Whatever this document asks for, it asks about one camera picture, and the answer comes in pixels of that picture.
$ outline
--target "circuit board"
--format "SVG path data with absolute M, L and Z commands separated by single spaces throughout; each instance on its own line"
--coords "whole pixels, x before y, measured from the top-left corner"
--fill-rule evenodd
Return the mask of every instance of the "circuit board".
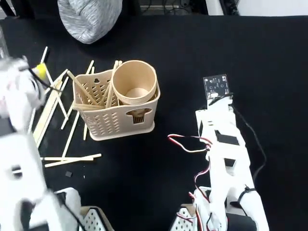
M 227 75 L 209 76 L 203 78 L 206 99 L 213 99 L 229 93 Z

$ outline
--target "plastic basket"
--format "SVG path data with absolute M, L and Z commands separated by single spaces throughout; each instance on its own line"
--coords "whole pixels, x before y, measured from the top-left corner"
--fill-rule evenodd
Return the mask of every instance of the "plastic basket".
M 76 79 L 97 103 L 101 103 L 111 75 L 112 70 L 108 70 L 96 74 L 78 75 Z M 73 83 L 73 94 L 74 103 L 92 104 L 75 83 Z M 110 108 L 78 111 L 88 126 L 92 139 L 95 141 L 108 140 L 152 131 L 154 129 L 154 116 L 159 97 L 160 89 L 157 83 L 154 96 L 146 103 L 140 105 L 121 105 L 121 102 L 113 93 Z

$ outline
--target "paper cup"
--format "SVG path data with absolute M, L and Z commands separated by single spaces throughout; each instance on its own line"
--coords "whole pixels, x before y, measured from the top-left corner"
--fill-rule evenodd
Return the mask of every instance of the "paper cup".
M 111 79 L 115 95 L 124 104 L 142 104 L 155 94 L 157 76 L 148 63 L 131 60 L 123 63 Z

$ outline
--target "gray fabric bag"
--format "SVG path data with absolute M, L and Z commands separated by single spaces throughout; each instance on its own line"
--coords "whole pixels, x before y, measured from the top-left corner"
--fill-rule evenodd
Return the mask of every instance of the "gray fabric bag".
M 58 0 L 61 20 L 78 41 L 91 44 L 115 25 L 122 0 Z

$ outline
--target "black table surface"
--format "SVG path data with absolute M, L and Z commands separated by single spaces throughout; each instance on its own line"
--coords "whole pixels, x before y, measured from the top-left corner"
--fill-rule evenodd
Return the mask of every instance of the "black table surface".
M 299 230 L 306 223 L 308 17 L 136 17 L 118 22 L 92 45 L 75 41 L 57 20 L 0 24 L 14 57 L 25 55 L 35 65 L 45 46 L 50 48 L 47 66 L 54 79 L 66 68 L 84 73 L 92 59 L 96 72 L 111 69 L 117 59 L 140 59 L 155 67 L 162 95 L 154 131 L 83 141 L 80 118 L 67 156 L 103 156 L 47 169 L 54 190 L 74 187 L 82 204 L 101 207 L 115 230 L 168 230 L 180 204 L 191 202 L 193 176 L 207 163 L 203 155 L 188 154 L 166 137 L 197 134 L 195 110 L 205 104 L 202 77 L 223 73 L 235 106 L 255 128 L 268 157 L 256 188 L 270 229 Z M 69 83 L 62 96 L 67 110 Z M 62 154 L 75 113 L 62 131 L 63 115 L 57 108 L 41 155 Z M 242 121 L 238 126 L 254 171 L 262 162 L 261 152 Z M 198 183 L 207 185 L 208 176 Z

